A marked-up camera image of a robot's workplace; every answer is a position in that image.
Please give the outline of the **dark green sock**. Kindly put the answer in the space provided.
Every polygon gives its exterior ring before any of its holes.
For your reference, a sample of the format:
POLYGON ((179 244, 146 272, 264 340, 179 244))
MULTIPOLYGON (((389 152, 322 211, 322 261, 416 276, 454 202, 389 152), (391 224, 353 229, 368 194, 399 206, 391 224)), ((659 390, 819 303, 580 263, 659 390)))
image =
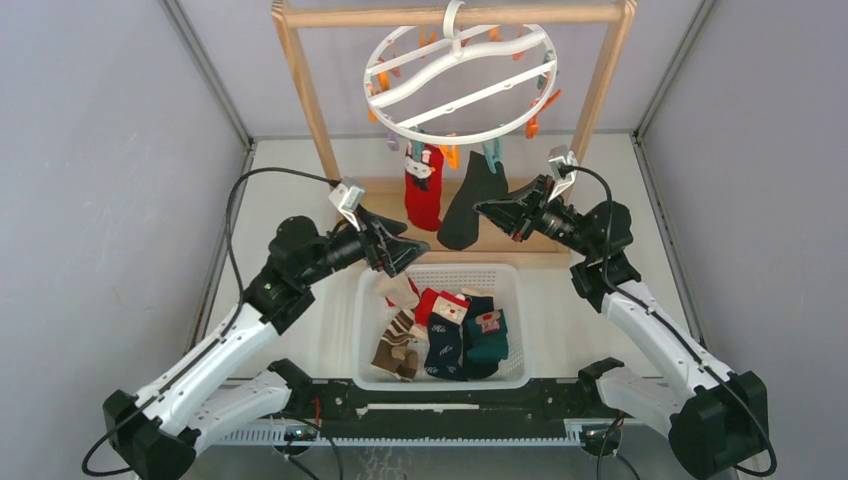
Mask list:
POLYGON ((502 309, 471 317, 465 327, 470 342, 467 354, 473 362, 498 363, 508 358, 508 327, 502 309))

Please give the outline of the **navy sock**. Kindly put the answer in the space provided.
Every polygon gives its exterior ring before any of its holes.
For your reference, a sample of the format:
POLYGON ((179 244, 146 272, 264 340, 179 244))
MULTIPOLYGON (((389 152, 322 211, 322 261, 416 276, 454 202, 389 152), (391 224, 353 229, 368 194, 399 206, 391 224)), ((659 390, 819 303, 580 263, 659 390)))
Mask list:
POLYGON ((462 365, 469 380, 482 380, 497 372, 508 347, 493 297, 468 288, 462 294, 469 302, 462 323, 462 365))

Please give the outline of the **black grey sock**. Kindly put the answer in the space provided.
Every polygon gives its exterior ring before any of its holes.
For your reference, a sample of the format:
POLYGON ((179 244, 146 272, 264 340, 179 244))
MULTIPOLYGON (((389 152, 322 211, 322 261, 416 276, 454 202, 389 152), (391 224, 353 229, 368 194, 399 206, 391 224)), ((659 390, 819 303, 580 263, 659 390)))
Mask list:
POLYGON ((480 217, 473 211, 476 202, 505 197, 508 181, 504 168, 497 163, 491 171, 486 157, 476 151, 469 153, 466 175, 437 232, 437 240, 449 250, 462 251, 479 238, 480 217))

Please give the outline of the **beige reindeer sock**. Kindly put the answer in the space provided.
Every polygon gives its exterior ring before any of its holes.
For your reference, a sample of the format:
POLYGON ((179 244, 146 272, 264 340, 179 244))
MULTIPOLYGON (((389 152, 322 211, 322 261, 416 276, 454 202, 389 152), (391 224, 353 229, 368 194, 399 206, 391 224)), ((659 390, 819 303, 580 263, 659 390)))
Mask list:
POLYGON ((418 289, 405 273, 395 277, 381 273, 374 282, 373 291, 381 296, 389 307, 414 310, 420 303, 418 289))

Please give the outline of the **dark printed sock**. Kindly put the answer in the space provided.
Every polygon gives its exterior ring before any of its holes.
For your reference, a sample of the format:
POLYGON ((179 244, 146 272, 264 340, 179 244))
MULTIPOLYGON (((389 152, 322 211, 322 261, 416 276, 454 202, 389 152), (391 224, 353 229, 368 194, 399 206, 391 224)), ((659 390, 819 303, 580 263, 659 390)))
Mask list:
POLYGON ((470 303, 448 292, 440 292, 428 325, 429 350, 425 372, 431 377, 466 381, 461 365, 463 355, 462 323, 470 303))

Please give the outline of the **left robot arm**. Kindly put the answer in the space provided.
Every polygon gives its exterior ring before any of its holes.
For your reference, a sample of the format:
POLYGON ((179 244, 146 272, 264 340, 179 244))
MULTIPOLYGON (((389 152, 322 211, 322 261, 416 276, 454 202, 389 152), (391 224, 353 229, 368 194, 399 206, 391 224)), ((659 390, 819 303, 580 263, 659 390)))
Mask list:
POLYGON ((282 336, 313 304, 313 284, 359 261, 390 277, 427 253, 427 242, 406 238, 407 226, 367 211, 322 235, 312 219, 284 220, 269 256, 236 306, 212 333, 156 380, 103 403, 106 442, 142 479, 178 479, 218 439, 282 410, 290 417, 311 407, 311 388, 268 368, 216 399, 211 394, 242 363, 282 336))

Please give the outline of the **brown striped sock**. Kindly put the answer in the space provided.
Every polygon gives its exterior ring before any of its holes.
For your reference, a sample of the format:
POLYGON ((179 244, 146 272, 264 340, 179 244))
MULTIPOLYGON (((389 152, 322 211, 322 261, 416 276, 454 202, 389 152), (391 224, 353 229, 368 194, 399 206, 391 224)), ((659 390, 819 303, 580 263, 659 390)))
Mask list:
POLYGON ((419 352, 412 345, 426 341, 427 335, 415 321, 414 312, 401 309, 383 331, 370 366, 401 382, 412 382, 419 366, 419 352))

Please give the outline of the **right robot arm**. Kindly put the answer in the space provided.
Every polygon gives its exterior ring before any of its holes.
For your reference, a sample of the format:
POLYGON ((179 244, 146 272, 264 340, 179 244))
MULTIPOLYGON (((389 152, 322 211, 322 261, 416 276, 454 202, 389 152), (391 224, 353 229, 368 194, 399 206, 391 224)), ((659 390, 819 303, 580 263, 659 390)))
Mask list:
POLYGON ((608 357, 579 374, 579 406, 592 416, 617 410, 667 439, 684 470, 709 479, 733 468, 752 477, 775 473, 768 393, 752 371, 737 373, 671 320, 628 260, 633 241, 629 209, 605 198, 586 213, 555 194, 538 176, 502 198, 480 201, 475 212, 513 241, 539 233, 582 256, 570 268, 577 295, 616 325, 661 374, 655 383, 608 357))

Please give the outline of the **red sock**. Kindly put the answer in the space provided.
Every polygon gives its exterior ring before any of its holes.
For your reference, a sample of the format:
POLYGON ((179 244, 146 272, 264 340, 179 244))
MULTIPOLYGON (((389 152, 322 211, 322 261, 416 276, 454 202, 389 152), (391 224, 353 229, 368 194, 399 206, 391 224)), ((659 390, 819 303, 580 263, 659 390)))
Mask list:
POLYGON ((420 294, 419 303, 414 309, 414 320, 415 325, 424 331, 428 330, 430 315, 438 297, 439 292, 431 288, 426 288, 420 294))
POLYGON ((444 156, 438 147, 425 144, 420 159, 416 160, 413 143, 409 142, 404 161, 404 206, 407 218, 421 230, 437 232, 442 224, 440 213, 444 156))

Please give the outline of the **white round clip hanger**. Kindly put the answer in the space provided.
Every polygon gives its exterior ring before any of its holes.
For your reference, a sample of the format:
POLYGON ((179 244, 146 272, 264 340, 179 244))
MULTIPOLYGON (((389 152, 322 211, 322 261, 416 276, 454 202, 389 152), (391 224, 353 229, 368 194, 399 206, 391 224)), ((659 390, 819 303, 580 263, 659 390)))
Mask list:
POLYGON ((363 73, 368 119, 426 143, 487 142, 529 128, 561 93, 557 51, 548 32, 521 24, 462 26, 461 2, 448 4, 441 26, 393 30, 363 73))

